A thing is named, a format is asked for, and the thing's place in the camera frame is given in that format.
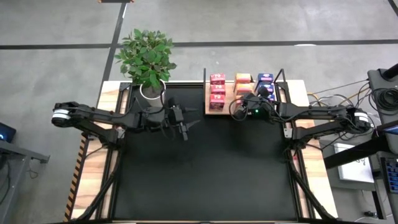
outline desk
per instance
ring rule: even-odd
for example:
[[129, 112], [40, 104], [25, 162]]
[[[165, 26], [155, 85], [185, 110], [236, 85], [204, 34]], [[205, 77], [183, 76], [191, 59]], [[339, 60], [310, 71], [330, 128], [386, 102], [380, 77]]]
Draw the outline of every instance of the desk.
[[[303, 80], [288, 80], [290, 98], [292, 103], [298, 106], [308, 106], [307, 91], [305, 89]], [[118, 81], [108, 81], [103, 83], [101, 95], [99, 98], [98, 108], [102, 110], [115, 110], [116, 102], [118, 100], [118, 93], [120, 83]], [[120, 111], [125, 110], [127, 101], [127, 94], [124, 94], [121, 98], [122, 107]], [[110, 125], [101, 124], [102, 127], [110, 128]], [[314, 126], [313, 120], [298, 120], [296, 121], [297, 126], [303, 126], [306, 128]], [[319, 142], [311, 140], [310, 144], [319, 146]], [[92, 154], [87, 159], [83, 159], [86, 153], [90, 153], [95, 149], [101, 147], [99, 141], [88, 141], [83, 138], [80, 142], [80, 148], [77, 151], [78, 157], [76, 160], [75, 171], [72, 177], [72, 184], [70, 187], [70, 193], [67, 200], [67, 209], [65, 211], [64, 221], [68, 221], [71, 218], [79, 217], [86, 209], [86, 207], [95, 198], [101, 187], [101, 181], [103, 180], [103, 172], [105, 168], [105, 162], [107, 159], [111, 159], [111, 170], [116, 160], [117, 152], [108, 154], [107, 149], [101, 149], [98, 152]], [[326, 210], [337, 217], [336, 207], [333, 200], [333, 195], [328, 181], [325, 165], [323, 163], [322, 153], [313, 147], [307, 147], [303, 151], [303, 159], [305, 164], [305, 171], [307, 173], [308, 183], [310, 189], [317, 197], [319, 202], [326, 208]], [[105, 198], [104, 205], [102, 208], [101, 216], [106, 217], [109, 210], [109, 200], [112, 187], [108, 190]], [[308, 210], [306, 199], [301, 190], [299, 190], [300, 202], [303, 210], [303, 216], [308, 217]]]

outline black work surface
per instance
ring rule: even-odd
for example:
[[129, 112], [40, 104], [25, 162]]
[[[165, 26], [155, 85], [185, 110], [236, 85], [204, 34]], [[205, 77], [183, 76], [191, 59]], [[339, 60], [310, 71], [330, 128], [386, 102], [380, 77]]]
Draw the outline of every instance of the black work surface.
[[184, 115], [187, 122], [201, 122], [185, 142], [178, 132], [174, 141], [162, 133], [126, 133], [115, 218], [297, 219], [279, 124], [204, 118], [202, 89], [168, 88], [167, 93], [199, 109]]
[[[378, 88], [396, 88], [396, 86], [398, 86], [398, 80], [392, 82], [386, 81], [381, 77], [380, 72], [378, 70], [368, 71], [368, 77], [372, 91]], [[378, 108], [378, 110], [387, 113], [387, 114], [379, 113], [382, 124], [398, 120], [398, 114], [394, 114], [395, 111], [384, 111], [380, 108]], [[398, 154], [398, 135], [386, 133], [386, 137], [391, 152], [393, 152], [394, 154]]]

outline concrete floor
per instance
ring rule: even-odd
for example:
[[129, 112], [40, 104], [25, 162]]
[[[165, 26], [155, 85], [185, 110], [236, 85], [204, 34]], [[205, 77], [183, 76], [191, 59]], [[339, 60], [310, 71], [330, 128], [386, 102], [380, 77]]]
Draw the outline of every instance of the concrete floor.
[[[120, 4], [95, 0], [0, 0], [0, 45], [111, 43]], [[176, 42], [398, 39], [398, 17], [387, 0], [137, 0], [128, 4], [120, 39], [133, 28], [161, 30]], [[38, 178], [27, 175], [13, 223], [60, 222], [80, 132], [51, 125], [54, 103], [95, 105], [108, 49], [0, 50], [0, 122], [17, 129], [15, 143], [44, 154]], [[320, 91], [364, 80], [398, 62], [398, 45], [176, 48], [173, 80], [200, 80], [203, 68], [277, 73]], [[124, 80], [119, 65], [110, 80]], [[324, 93], [352, 95], [361, 84]], [[363, 108], [373, 112], [365, 102]], [[365, 192], [333, 189], [339, 217], [374, 210]], [[380, 220], [363, 222], [392, 223]]]

